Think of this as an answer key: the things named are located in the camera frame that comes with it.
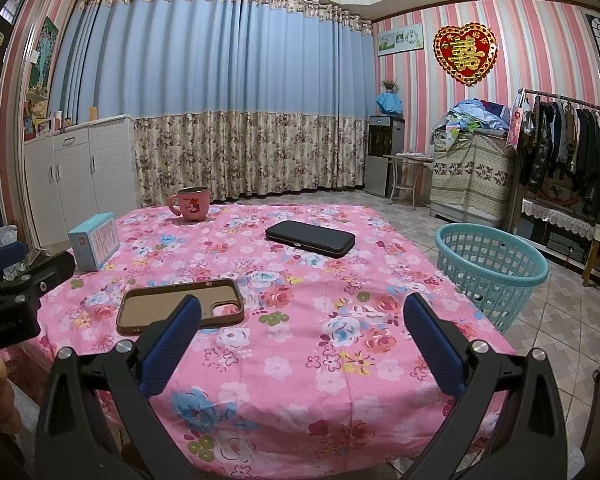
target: white cabinet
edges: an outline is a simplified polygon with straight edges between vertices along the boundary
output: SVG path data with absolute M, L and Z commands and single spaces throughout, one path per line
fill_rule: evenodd
M 117 120 L 89 128 L 93 186 L 98 211 L 115 218 L 138 208 L 131 161 L 131 121 Z
M 140 207 L 135 190 L 132 121 L 126 116 L 67 128 L 25 143 L 29 202 L 40 244 L 97 213 L 115 218 Z
M 98 213 L 89 143 L 60 148 L 54 156 L 64 224 L 70 231 Z
M 27 142 L 24 163 L 29 203 L 40 244 L 45 247 L 69 241 L 56 182 L 53 138 L 41 137 Z

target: small box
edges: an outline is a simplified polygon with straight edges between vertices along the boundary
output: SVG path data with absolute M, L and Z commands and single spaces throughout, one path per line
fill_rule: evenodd
M 120 247 L 113 213 L 101 213 L 69 231 L 75 264 L 83 272 L 100 270 Z

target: striped wallpaper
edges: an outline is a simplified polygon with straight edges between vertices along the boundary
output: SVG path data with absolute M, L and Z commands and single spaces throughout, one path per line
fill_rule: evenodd
M 468 87 L 438 64 L 433 39 L 445 25 L 479 22 L 498 40 L 498 59 L 485 79 Z M 572 96 L 600 105 L 600 71 L 587 23 L 577 6 L 545 0 L 479 0 L 407 12 L 374 24 L 374 34 L 422 23 L 425 48 L 376 58 L 383 79 L 401 86 L 405 148 L 423 151 L 432 127 L 457 102 L 480 98 L 510 105 L 519 88 Z
M 7 222 L 23 220 L 27 228 L 24 192 L 22 104 L 29 82 L 31 51 L 38 44 L 45 17 L 58 27 L 59 46 L 75 0 L 26 0 L 16 20 L 0 77 L 0 208 Z

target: mug handle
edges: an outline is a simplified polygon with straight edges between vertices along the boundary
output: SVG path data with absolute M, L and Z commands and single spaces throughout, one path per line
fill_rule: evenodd
M 168 199 L 167 199 L 167 206 L 169 206 L 169 209 L 171 209 L 171 212 L 176 215 L 176 216 L 180 216 L 182 214 L 182 212 L 179 209 L 176 209 L 175 206 L 173 205 L 174 200 L 177 200 L 178 196 L 177 195 L 171 195 Z

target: blue laundry basket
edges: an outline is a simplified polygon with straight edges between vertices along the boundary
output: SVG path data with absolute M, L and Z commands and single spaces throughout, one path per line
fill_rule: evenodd
M 549 265 L 524 240 L 493 227 L 448 224 L 436 233 L 438 268 L 503 333 L 544 283 Z

